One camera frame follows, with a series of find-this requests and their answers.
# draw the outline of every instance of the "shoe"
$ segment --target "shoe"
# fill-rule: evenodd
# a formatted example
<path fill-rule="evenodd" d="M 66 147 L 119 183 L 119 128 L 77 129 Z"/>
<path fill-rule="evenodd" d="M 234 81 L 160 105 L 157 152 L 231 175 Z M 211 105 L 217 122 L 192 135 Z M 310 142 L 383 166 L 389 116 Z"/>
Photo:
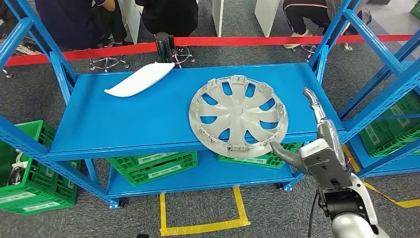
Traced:
<path fill-rule="evenodd" d="M 117 46 L 130 46 L 130 45 L 134 45 L 134 43 L 131 42 L 131 41 L 122 41 L 122 44 L 113 44 L 112 47 L 117 47 Z"/>
<path fill-rule="evenodd" d="M 303 37 L 303 36 L 312 36 L 312 34 L 309 32 L 308 29 L 306 29 L 306 32 L 303 35 L 298 34 L 298 33 L 295 33 L 295 32 L 293 32 L 293 34 L 292 34 L 292 37 Z M 298 47 L 300 45 L 301 44 L 284 45 L 284 48 L 286 48 L 286 49 L 293 49 L 293 48 Z"/>
<path fill-rule="evenodd" d="M 41 49 L 35 43 L 23 42 L 21 45 L 17 46 L 15 53 L 21 56 L 32 56 L 41 54 Z"/>

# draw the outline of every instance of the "black jacket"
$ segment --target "black jacket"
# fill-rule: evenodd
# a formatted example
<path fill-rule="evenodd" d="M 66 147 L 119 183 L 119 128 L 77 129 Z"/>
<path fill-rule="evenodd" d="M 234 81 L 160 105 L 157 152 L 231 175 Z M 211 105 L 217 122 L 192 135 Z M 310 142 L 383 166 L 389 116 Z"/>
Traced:
<path fill-rule="evenodd" d="M 166 32 L 174 36 L 189 36 L 198 25 L 196 0 L 135 0 L 144 6 L 143 23 L 153 34 Z"/>

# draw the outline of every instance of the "blue metal shelf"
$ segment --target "blue metal shelf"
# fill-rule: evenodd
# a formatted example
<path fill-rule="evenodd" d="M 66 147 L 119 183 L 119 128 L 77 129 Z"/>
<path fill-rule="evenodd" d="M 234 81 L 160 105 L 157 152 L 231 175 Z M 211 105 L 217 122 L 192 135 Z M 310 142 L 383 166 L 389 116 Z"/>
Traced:
<path fill-rule="evenodd" d="M 303 177 L 290 166 L 280 170 L 221 163 L 215 154 L 196 139 L 188 122 L 188 108 L 195 92 L 212 78 L 234 74 L 266 82 L 286 105 L 289 127 L 284 143 L 316 139 L 314 113 L 303 96 L 304 87 L 312 89 L 331 119 L 341 141 L 350 140 L 363 166 L 361 176 L 386 175 L 418 170 L 418 156 L 408 156 L 420 148 L 420 139 L 390 156 L 370 158 L 357 135 L 407 92 L 418 89 L 420 59 L 412 65 L 402 63 L 420 45 L 420 30 L 394 55 L 354 13 L 359 0 L 343 1 L 325 36 L 309 63 L 246 65 L 208 68 L 174 69 L 160 82 L 129 98 L 108 95 L 108 89 L 132 72 L 80 74 L 70 67 L 52 37 L 26 0 L 5 0 L 20 20 L 11 36 L 0 46 L 0 68 L 29 31 L 42 52 L 51 61 L 67 108 L 52 147 L 47 149 L 0 116 L 0 139 L 17 148 L 78 186 L 118 207 L 118 198 L 195 189 L 220 188 L 281 182 L 285 190 Z M 385 66 L 360 90 L 337 115 L 323 91 L 322 81 L 327 54 L 348 22 L 360 32 Z M 354 108 L 382 81 L 394 73 L 395 79 L 352 119 L 344 121 Z M 197 168 L 131 186 L 114 168 L 108 177 L 108 188 L 100 186 L 92 158 L 149 154 L 170 151 L 199 151 Z M 89 177 L 65 161 L 84 159 Z"/>
<path fill-rule="evenodd" d="M 135 96 L 118 98 L 104 92 L 131 74 L 81 74 L 47 157 L 59 161 L 204 150 L 188 122 L 191 99 L 212 78 L 234 74 L 266 82 L 285 104 L 289 127 L 284 143 L 316 139 L 314 112 L 302 94 L 304 87 L 316 93 L 327 117 L 345 133 L 307 63 L 173 69 Z"/>
<path fill-rule="evenodd" d="M 383 157 L 371 157 L 362 142 L 359 135 L 349 140 L 349 145 L 352 153 L 363 168 L 368 167 L 376 161 L 379 161 Z M 366 173 L 363 177 L 374 177 L 383 175 L 402 174 L 410 172 L 420 172 L 420 156 L 419 155 L 408 155 L 402 159 L 393 161 L 392 163 L 380 167 L 376 170 L 372 170 Z"/>
<path fill-rule="evenodd" d="M 118 198 L 158 194 L 162 191 L 181 192 L 236 185 L 289 182 L 294 179 L 289 165 L 284 165 L 281 169 L 270 169 L 219 162 L 217 155 L 210 150 L 198 151 L 198 162 L 199 165 L 196 168 L 139 186 L 130 185 L 118 171 L 111 168 L 107 186 L 108 196 Z"/>

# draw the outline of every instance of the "red barrier tape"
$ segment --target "red barrier tape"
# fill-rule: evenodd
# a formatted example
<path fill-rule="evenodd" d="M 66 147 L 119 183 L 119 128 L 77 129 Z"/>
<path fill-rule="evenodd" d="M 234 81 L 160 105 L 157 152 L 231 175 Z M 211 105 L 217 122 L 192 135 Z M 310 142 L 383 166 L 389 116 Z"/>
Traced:
<path fill-rule="evenodd" d="M 407 41 L 411 35 L 378 35 L 382 42 Z M 177 37 L 177 46 L 277 46 L 285 44 L 318 44 L 322 36 L 307 37 Z M 337 43 L 362 43 L 365 40 L 360 35 L 340 36 Z M 155 52 L 154 42 L 141 43 L 133 46 L 120 46 L 82 51 L 64 52 L 64 57 L 69 60 L 82 60 L 88 58 L 101 58 L 107 56 L 134 55 Z M 49 63 L 45 55 L 13 56 L 6 66 Z"/>

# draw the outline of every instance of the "silver hubcap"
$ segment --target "silver hubcap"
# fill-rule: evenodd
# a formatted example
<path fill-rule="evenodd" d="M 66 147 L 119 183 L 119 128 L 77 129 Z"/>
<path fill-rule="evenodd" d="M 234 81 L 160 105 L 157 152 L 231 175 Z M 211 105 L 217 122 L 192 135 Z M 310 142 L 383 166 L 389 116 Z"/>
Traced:
<path fill-rule="evenodd" d="M 265 83 L 234 75 L 212 79 L 194 95 L 190 126 L 210 150 L 228 157 L 252 158 L 271 151 L 284 138 L 286 108 Z"/>

